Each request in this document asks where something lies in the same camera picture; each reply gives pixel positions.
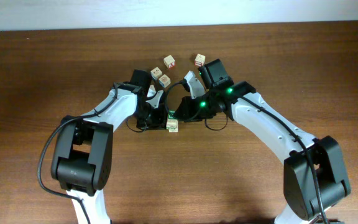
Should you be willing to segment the wooden block green side I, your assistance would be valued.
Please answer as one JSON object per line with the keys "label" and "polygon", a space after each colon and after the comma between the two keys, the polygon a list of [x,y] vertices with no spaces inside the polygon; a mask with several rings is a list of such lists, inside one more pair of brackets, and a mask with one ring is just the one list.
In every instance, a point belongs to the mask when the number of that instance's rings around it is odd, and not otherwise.
{"label": "wooden block green side I", "polygon": [[178,132],[178,120],[175,119],[173,116],[168,114],[166,129],[170,133],[177,133]]}

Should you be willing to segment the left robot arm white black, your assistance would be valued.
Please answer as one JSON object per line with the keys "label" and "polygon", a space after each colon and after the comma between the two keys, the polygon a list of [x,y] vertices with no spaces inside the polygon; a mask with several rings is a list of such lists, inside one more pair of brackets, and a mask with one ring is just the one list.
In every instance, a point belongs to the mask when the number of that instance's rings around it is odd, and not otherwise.
{"label": "left robot arm white black", "polygon": [[108,96],[81,116],[65,116],[47,143],[56,141],[51,176],[73,202],[78,223],[110,223],[104,202],[104,186],[112,166],[115,130],[135,116],[139,132],[160,128],[166,112],[163,90],[150,83],[116,83]]}

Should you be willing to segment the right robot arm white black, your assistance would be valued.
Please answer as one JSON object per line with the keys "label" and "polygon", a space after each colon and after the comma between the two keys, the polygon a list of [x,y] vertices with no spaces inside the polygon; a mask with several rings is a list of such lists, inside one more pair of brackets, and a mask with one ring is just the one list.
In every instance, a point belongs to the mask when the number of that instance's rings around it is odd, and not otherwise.
{"label": "right robot arm white black", "polygon": [[179,82],[190,96],[175,115],[194,121],[223,112],[255,134],[283,164],[287,202],[274,223],[328,223],[327,210],[351,193],[342,149],[331,136],[318,139],[276,112],[247,82],[231,77],[199,80],[188,72]]}

